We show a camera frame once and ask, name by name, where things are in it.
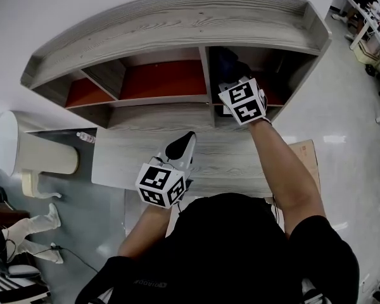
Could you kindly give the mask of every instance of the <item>cardboard box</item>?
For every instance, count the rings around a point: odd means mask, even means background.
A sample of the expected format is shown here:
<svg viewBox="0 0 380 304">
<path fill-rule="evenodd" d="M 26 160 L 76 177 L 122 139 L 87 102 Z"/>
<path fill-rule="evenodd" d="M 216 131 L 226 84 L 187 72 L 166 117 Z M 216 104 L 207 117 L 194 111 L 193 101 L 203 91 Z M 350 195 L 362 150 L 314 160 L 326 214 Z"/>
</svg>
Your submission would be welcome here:
<svg viewBox="0 0 380 304">
<path fill-rule="evenodd" d="M 315 154 L 314 142 L 311 139 L 309 139 L 306 141 L 290 144 L 289 147 L 293 150 L 296 156 L 308 169 L 315 181 L 315 184 L 318 187 L 319 193 L 321 193 L 318 162 L 317 155 Z"/>
<path fill-rule="evenodd" d="M 367 48 L 366 42 L 360 41 L 353 49 L 356 59 L 363 64 L 370 64 L 374 67 L 380 64 L 380 58 L 373 55 Z"/>
</svg>

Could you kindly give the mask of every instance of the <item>white desk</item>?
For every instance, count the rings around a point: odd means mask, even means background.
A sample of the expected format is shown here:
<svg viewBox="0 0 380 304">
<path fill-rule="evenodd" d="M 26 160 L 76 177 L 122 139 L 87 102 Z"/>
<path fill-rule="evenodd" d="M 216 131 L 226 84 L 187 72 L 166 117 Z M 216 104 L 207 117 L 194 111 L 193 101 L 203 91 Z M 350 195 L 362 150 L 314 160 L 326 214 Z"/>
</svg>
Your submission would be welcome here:
<svg viewBox="0 0 380 304">
<path fill-rule="evenodd" d="M 364 27 L 363 29 L 360 31 L 360 33 L 356 36 L 355 40 L 353 41 L 353 43 L 350 45 L 350 49 L 354 49 L 356 47 L 356 45 L 359 43 L 359 41 L 362 39 L 362 37 L 366 34 L 366 31 L 369 29 L 369 27 L 372 28 L 372 30 L 374 31 L 374 36 L 376 37 L 377 41 L 379 42 L 380 44 L 380 32 L 378 31 L 378 23 L 375 22 L 370 16 L 369 14 L 360 7 L 359 4 L 357 4 L 354 0 L 346 0 L 348 1 L 355 9 L 357 9 L 360 14 L 364 17 L 365 19 L 365 24 L 364 24 Z M 377 123 L 380 123 L 380 116 L 376 118 L 376 122 Z"/>
</svg>

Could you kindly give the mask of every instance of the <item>white cylindrical object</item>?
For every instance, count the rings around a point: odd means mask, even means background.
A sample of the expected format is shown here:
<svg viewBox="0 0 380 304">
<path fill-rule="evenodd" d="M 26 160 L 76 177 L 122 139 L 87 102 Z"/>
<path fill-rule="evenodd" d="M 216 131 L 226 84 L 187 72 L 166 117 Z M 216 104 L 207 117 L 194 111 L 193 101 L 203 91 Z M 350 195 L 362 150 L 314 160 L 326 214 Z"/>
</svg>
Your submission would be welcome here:
<svg viewBox="0 0 380 304">
<path fill-rule="evenodd" d="M 0 169 L 8 175 L 21 169 L 72 174 L 79 165 L 77 151 L 18 129 L 11 111 L 0 117 Z"/>
<path fill-rule="evenodd" d="M 76 150 L 64 144 L 19 132 L 16 171 L 21 169 L 72 174 L 79 157 Z"/>
</svg>

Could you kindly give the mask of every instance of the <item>cable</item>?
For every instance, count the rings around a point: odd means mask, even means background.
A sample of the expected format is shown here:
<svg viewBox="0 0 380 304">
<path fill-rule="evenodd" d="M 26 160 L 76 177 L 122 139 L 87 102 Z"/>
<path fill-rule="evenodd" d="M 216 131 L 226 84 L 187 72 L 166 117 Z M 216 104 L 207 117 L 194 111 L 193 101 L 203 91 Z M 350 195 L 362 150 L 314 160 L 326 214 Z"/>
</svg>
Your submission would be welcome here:
<svg viewBox="0 0 380 304">
<path fill-rule="evenodd" d="M 85 262 L 81 257 L 79 257 L 76 253 L 74 253 L 72 250 L 66 249 L 66 248 L 61 248 L 61 250 L 66 250 L 69 251 L 71 254 L 73 254 L 75 257 L 77 257 L 81 262 L 83 262 L 86 266 L 94 270 L 95 272 L 98 272 L 98 270 L 94 269 L 92 266 L 90 266 L 87 262 Z"/>
<path fill-rule="evenodd" d="M 17 246 L 15 245 L 15 242 L 14 242 L 13 240 L 7 239 L 7 240 L 6 240 L 6 243 L 7 243 L 7 241 L 13 243 L 13 246 L 14 246 L 13 253 L 12 253 L 11 256 L 9 257 L 9 259 L 7 260 L 7 262 L 8 262 L 8 261 L 11 261 L 11 260 L 12 260 L 13 255 L 15 254 L 15 250 L 17 249 Z"/>
<path fill-rule="evenodd" d="M 37 252 L 37 253 L 34 253 L 32 254 L 33 256 L 35 255 L 38 255 L 39 253 L 42 253 L 42 252 L 46 252 L 46 251 L 50 251 L 50 250 L 66 250 L 66 251 L 69 251 L 72 255 L 74 255 L 75 257 L 77 257 L 82 263 L 84 263 L 86 266 L 88 266 L 89 268 L 91 268 L 92 270 L 94 270 L 95 272 L 98 272 L 98 270 L 96 270 L 95 268 L 93 268 L 92 266 L 90 266 L 87 262 L 85 262 L 83 259 L 81 259 L 81 257 L 79 257 L 76 253 L 74 253 L 72 250 L 69 250 L 69 249 L 66 249 L 66 248 L 63 248 L 61 246 L 51 246 L 50 249 L 46 249 L 46 250 L 43 250 L 43 251 L 40 251 L 40 252 Z"/>
<path fill-rule="evenodd" d="M 157 157 L 157 156 L 152 156 L 151 157 L 151 160 L 152 159 L 157 159 L 160 163 L 162 163 L 163 165 L 170 165 L 173 169 L 177 170 L 177 171 L 180 171 L 178 168 L 176 168 L 174 165 L 172 165 L 171 163 L 167 163 L 167 162 L 164 162 L 161 158 Z"/>
</svg>

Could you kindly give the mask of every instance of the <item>wooden tabletop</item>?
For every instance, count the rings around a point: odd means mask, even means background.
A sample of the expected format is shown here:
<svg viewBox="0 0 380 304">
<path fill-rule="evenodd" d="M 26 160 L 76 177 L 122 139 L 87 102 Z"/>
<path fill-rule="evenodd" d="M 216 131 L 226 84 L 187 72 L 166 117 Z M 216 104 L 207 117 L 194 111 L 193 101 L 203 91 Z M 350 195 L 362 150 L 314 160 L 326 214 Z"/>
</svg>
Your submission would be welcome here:
<svg viewBox="0 0 380 304">
<path fill-rule="evenodd" d="M 206 104 L 166 104 L 117 108 L 110 129 L 99 129 L 94 148 L 92 182 L 135 189 L 143 163 L 174 134 L 197 134 L 192 173 L 186 195 L 241 193 L 269 197 L 257 151 L 246 128 L 213 128 Z"/>
</svg>

